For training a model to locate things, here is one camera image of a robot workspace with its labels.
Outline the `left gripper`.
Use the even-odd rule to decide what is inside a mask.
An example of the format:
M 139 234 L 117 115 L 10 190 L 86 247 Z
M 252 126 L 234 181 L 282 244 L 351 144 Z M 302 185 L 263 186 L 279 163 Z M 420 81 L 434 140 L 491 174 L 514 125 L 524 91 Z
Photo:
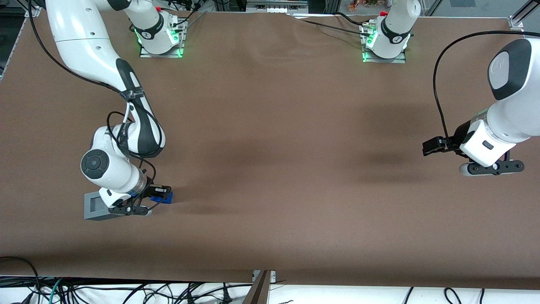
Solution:
M 454 143 L 468 158 L 490 167 L 516 145 L 518 130 L 508 123 L 489 125 L 486 119 L 469 120 L 454 132 Z M 439 136 L 423 143 L 423 156 L 455 149 L 453 137 Z

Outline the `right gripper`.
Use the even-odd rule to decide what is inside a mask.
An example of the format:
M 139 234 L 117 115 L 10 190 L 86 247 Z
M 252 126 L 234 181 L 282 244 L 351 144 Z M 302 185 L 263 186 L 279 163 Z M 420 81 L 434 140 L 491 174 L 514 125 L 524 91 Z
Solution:
M 114 206 L 117 206 L 118 204 L 129 200 L 129 199 L 149 199 L 150 201 L 154 202 L 155 204 L 161 204 L 164 200 L 163 194 L 155 194 L 155 193 L 170 193 L 172 191 L 172 188 L 168 185 L 149 185 L 148 190 L 150 193 L 153 194 L 147 194 L 144 192 L 141 193 L 134 193 L 134 192 L 128 192 L 128 193 L 119 193 L 114 192 L 113 190 L 106 189 L 106 188 L 100 188 L 99 195 L 104 202 L 104 204 L 108 208 L 113 208 Z

